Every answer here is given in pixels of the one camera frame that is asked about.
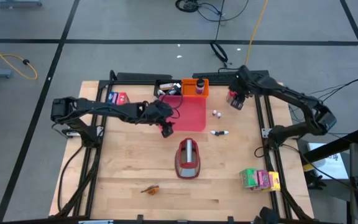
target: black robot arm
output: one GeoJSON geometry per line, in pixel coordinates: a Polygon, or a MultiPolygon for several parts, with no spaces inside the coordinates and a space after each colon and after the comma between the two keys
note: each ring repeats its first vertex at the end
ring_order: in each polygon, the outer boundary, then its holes
{"type": "Polygon", "coordinates": [[[336,123],[335,116],[321,100],[282,86],[268,75],[252,73],[245,65],[236,72],[236,79],[230,84],[229,89],[233,97],[231,106],[239,110],[246,98],[253,95],[274,96],[302,110],[305,121],[288,127],[274,126],[268,134],[269,144],[279,146],[289,137],[308,133],[324,135],[336,123]]]}
{"type": "Polygon", "coordinates": [[[173,123],[166,122],[173,115],[173,110],[159,100],[152,103],[144,101],[114,105],[85,98],[59,98],[53,100],[50,119],[57,124],[66,124],[80,134],[85,147],[96,147],[99,144],[98,130],[80,119],[85,114],[115,117],[131,124],[160,125],[165,138],[173,133],[173,123]]]}

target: small bottle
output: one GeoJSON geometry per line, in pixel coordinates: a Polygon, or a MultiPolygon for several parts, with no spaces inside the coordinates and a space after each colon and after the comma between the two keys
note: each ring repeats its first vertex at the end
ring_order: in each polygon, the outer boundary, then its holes
{"type": "Polygon", "coordinates": [[[205,82],[202,78],[197,80],[196,84],[196,94],[201,95],[204,92],[205,82]]]}

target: gray floor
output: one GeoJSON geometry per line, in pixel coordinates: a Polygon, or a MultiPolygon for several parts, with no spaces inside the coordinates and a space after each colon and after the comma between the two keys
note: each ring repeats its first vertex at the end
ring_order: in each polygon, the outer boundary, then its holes
{"type": "MultiPolygon", "coordinates": [[[[197,13],[178,11],[174,2],[81,0],[68,38],[214,38],[216,23],[204,20],[197,13]]],[[[220,3],[218,0],[208,2],[216,6],[220,3]]],[[[358,0],[347,2],[358,25],[358,0]]],[[[235,15],[244,3],[242,0],[226,1],[226,17],[235,15]]],[[[0,38],[59,39],[72,4],[73,0],[45,0],[43,7],[14,6],[13,9],[2,9],[0,38]]],[[[263,0],[250,0],[245,13],[221,26],[219,39],[249,39],[262,5],[263,0]]],[[[255,38],[357,40],[337,0],[269,1],[255,38]]],[[[244,63],[248,46],[223,47],[233,67],[244,63]]],[[[0,44],[2,53],[28,58],[39,73],[36,81],[26,80],[16,73],[12,79],[0,79],[0,201],[56,48],[57,44],[0,44]]],[[[10,61],[26,74],[32,75],[31,70],[20,61],[10,61]]],[[[116,72],[168,73],[174,78],[185,78],[195,72],[215,72],[221,65],[208,45],[66,44],[5,221],[43,218],[48,215],[65,148],[65,140],[50,129],[50,105],[54,98],[77,96],[83,80],[105,79],[110,69],[116,72]]],[[[254,45],[248,66],[253,70],[267,69],[271,76],[289,87],[309,93],[357,78],[358,46],[254,45]]],[[[1,60],[0,67],[6,67],[1,60]]],[[[341,90],[326,104],[338,120],[332,132],[348,133],[358,129],[358,83],[341,90]]],[[[335,139],[330,135],[305,138],[321,142],[335,139]]],[[[324,196],[321,192],[311,192],[311,199],[316,218],[327,222],[346,220],[343,201],[324,196]]]]}

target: orange object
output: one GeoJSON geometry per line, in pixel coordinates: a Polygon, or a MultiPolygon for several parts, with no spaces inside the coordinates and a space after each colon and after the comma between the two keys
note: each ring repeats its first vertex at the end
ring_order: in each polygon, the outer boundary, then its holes
{"type": "Polygon", "coordinates": [[[207,98],[209,95],[209,81],[208,79],[204,78],[204,91],[203,94],[196,94],[196,84],[197,78],[184,78],[181,80],[181,94],[183,96],[195,96],[195,97],[202,97],[207,98]]]}
{"type": "Polygon", "coordinates": [[[158,185],[151,185],[147,187],[145,190],[142,190],[141,193],[147,192],[149,195],[155,195],[160,190],[158,185]]]}

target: wooden table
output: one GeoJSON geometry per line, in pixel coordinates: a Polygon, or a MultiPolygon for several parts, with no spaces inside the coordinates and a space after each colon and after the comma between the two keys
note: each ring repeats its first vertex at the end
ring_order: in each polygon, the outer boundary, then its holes
{"type": "MultiPolygon", "coordinates": [[[[97,81],[83,82],[80,97],[95,100],[97,87],[97,81]]],[[[131,102],[153,101],[153,89],[152,85],[113,86],[114,91],[126,92],[131,102]]],[[[254,150],[262,145],[255,100],[246,100],[238,111],[226,103],[226,93],[226,86],[210,87],[207,127],[203,132],[177,131],[164,139],[156,126],[135,126],[108,118],[91,218],[134,220],[143,214],[145,220],[224,221],[227,216],[233,216],[236,221],[251,221],[263,206],[271,207],[268,193],[242,189],[239,179],[239,172],[245,168],[264,168],[264,160],[254,156],[254,150]],[[221,112],[221,119],[212,116],[212,110],[221,112]],[[211,130],[230,133],[217,137],[211,130]],[[193,138],[200,149],[201,172],[193,180],[179,179],[174,166],[179,142],[187,137],[193,138]],[[158,194],[140,192],[154,184],[160,186],[158,194]]],[[[274,97],[270,102],[275,123],[291,125],[288,105],[274,97]]],[[[90,124],[91,115],[82,119],[90,124]]],[[[296,147],[294,140],[286,144],[296,147]]],[[[68,140],[62,167],[80,145],[80,138],[68,140]]],[[[71,161],[65,172],[62,205],[78,186],[84,151],[71,161]]],[[[285,147],[280,152],[289,192],[305,213],[313,217],[299,154],[285,147]]],[[[85,210],[87,194],[85,190],[80,214],[85,210]]],[[[280,215],[285,217],[279,192],[277,197],[280,215]]],[[[56,213],[57,190],[50,209],[51,215],[56,213]]]]}

